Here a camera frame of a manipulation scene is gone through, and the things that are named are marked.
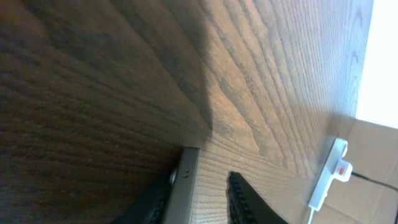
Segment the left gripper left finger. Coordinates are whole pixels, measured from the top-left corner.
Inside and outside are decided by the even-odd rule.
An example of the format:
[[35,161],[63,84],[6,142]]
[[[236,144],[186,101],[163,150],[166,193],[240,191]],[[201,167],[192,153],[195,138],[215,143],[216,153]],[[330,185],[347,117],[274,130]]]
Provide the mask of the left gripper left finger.
[[177,170],[164,172],[128,210],[111,224],[160,224],[173,189]]

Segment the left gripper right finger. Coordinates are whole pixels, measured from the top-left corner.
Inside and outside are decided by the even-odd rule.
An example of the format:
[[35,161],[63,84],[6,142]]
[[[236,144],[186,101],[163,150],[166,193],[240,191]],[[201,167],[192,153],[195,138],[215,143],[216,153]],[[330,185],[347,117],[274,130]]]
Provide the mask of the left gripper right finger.
[[226,194],[230,224],[287,224],[238,172],[229,173]]

